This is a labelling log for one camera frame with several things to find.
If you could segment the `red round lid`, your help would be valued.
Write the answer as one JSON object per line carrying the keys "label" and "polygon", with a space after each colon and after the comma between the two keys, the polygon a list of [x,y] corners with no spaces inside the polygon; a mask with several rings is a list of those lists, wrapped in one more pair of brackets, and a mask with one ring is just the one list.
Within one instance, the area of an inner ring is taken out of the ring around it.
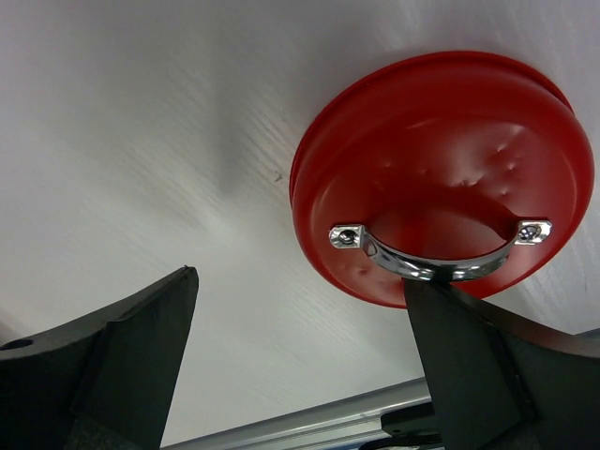
{"label": "red round lid", "polygon": [[330,231],[363,225],[417,257],[467,260],[509,243],[522,220],[548,238],[512,247],[506,263],[465,281],[500,293],[550,261],[593,193],[593,150],[568,100],[535,69],[487,52],[436,52],[384,67],[333,99],[298,145],[292,222],[313,268],[343,292],[390,308],[402,278]]}

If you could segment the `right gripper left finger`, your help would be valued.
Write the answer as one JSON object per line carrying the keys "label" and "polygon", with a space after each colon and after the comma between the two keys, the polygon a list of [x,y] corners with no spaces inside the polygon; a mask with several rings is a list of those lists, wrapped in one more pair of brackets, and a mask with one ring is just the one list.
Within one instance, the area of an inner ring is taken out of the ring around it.
{"label": "right gripper left finger", "polygon": [[158,449],[199,277],[184,266],[111,305],[1,347],[4,449]]}

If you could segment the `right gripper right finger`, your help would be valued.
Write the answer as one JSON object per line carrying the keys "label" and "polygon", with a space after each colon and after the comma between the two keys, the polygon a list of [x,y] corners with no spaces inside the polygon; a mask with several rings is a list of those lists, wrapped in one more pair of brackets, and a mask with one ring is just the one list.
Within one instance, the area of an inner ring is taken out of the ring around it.
{"label": "right gripper right finger", "polygon": [[404,295],[445,448],[598,448],[597,339],[448,284],[407,280]]}

